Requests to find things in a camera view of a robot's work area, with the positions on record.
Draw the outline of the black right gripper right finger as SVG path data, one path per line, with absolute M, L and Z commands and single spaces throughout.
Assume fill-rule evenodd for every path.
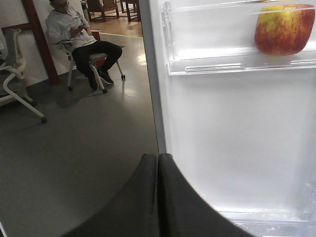
M 158 223 L 162 237 L 250 237 L 209 206 L 171 154 L 158 157 Z

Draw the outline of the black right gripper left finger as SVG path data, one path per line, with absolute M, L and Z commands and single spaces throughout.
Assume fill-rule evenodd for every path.
M 124 187 L 64 237 L 154 237 L 157 157 L 144 154 Z

